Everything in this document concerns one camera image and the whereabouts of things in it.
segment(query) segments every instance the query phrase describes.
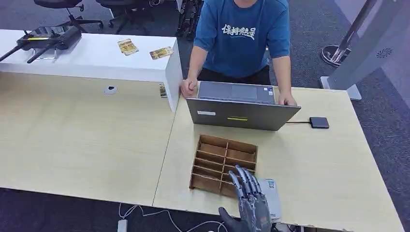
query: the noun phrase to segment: robotic finger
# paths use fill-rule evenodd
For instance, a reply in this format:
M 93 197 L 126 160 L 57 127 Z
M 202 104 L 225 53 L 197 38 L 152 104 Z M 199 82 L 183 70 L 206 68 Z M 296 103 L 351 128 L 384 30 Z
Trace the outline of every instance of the robotic finger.
M 243 182 L 243 185 L 244 185 L 244 187 L 245 187 L 246 194 L 247 194 L 247 195 L 248 195 L 248 194 L 251 194 L 250 186 L 249 186 L 249 180 L 248 180 L 248 178 L 246 177 L 245 171 L 244 171 L 239 165 L 235 165 L 235 168 L 238 170 L 239 175 L 240 175 L 241 178 L 242 178 L 242 182 Z
M 248 178 L 250 182 L 250 188 L 252 189 L 252 193 L 257 193 L 256 183 L 252 178 L 252 174 L 246 168 L 244 168 L 243 170 L 245 171 L 246 177 Z
M 262 194 L 261 185 L 259 184 L 258 179 L 256 179 L 256 177 L 254 177 L 253 175 L 252 175 L 252 179 L 255 182 L 257 193 Z
M 238 198 L 245 198 L 244 193 L 243 193 L 243 189 L 241 184 L 239 183 L 238 178 L 236 177 L 235 173 L 233 173 L 232 171 L 228 172 L 229 175 L 231 176 L 232 182 L 234 183 L 235 187 L 236 187 L 236 193 L 238 195 Z

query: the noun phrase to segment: wooden compartment tray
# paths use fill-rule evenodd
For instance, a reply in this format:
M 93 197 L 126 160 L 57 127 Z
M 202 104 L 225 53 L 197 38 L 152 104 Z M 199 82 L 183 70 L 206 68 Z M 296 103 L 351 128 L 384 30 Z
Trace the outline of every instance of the wooden compartment tray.
M 258 147 L 233 140 L 200 135 L 193 161 L 190 189 L 203 189 L 236 198 L 235 187 L 228 172 L 238 177 L 235 165 L 256 170 Z

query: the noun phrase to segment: card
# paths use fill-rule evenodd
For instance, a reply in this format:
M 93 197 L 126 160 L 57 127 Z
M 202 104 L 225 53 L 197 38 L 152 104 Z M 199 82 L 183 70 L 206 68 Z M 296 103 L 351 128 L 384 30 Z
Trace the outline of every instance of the card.
M 131 39 L 118 41 L 118 46 L 121 52 L 126 56 L 138 52 L 138 48 L 132 43 Z
M 159 58 L 162 58 L 162 57 L 169 56 L 173 53 L 174 53 L 174 51 L 172 50 L 171 47 L 164 47 L 164 48 L 149 52 L 152 59 L 159 59 Z
M 167 97 L 164 84 L 160 84 L 160 96 L 161 96 L 162 98 L 166 98 L 166 97 Z

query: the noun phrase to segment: floor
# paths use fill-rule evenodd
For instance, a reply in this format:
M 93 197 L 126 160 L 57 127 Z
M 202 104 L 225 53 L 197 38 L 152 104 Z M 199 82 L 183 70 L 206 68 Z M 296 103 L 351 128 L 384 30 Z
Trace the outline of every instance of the floor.
M 348 2 L 289 0 L 293 86 L 319 88 L 319 77 L 333 72 L 334 68 L 319 58 L 319 50 L 341 41 L 363 2 L 350 0 L 351 4 L 343 4 L 344 1 Z M 85 11 L 81 15 L 84 19 L 101 19 L 108 25 L 111 18 L 108 9 L 94 0 L 83 3 Z M 173 36 L 178 21 L 175 2 L 167 1 L 153 10 L 155 22 L 141 19 L 150 35 Z M 77 9 L 73 14 L 80 15 Z M 0 29 L 34 29 L 67 20 L 65 10 L 45 9 L 30 0 L 2 0 L 0 15 Z M 109 27 L 99 29 L 97 25 L 87 25 L 86 29 L 91 33 L 115 31 Z M 136 26 L 128 26 L 121 34 L 141 33 Z M 192 43 L 179 39 L 178 45 L 186 75 Z M 401 95 L 403 89 L 410 87 L 407 78 L 410 72 L 405 69 L 408 66 L 400 63 L 409 60 L 408 54 L 403 52 L 401 57 L 392 59 L 383 69 L 358 83 L 363 99 L 353 102 L 353 106 L 403 226 L 410 232 L 410 110 L 406 96 Z M 7 232 L 111 232 L 115 231 L 119 219 L 117 203 L 17 190 L 0 189 L 0 205 L 0 231 Z M 145 210 L 158 211 L 147 207 Z M 216 216 L 187 212 L 172 211 L 171 214 L 183 231 L 206 220 L 219 220 Z M 129 220 L 129 231 L 176 231 L 166 214 L 142 218 L 140 213 L 133 213 Z M 198 231 L 209 230 L 216 231 L 216 226 L 198 228 Z

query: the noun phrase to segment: white sticker on laptop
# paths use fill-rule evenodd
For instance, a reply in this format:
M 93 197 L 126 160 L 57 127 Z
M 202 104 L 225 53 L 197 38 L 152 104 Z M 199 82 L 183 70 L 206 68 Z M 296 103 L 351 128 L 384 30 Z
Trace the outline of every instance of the white sticker on laptop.
M 209 115 L 209 116 L 215 116 L 215 112 L 208 112 L 208 111 L 197 111 L 199 115 Z

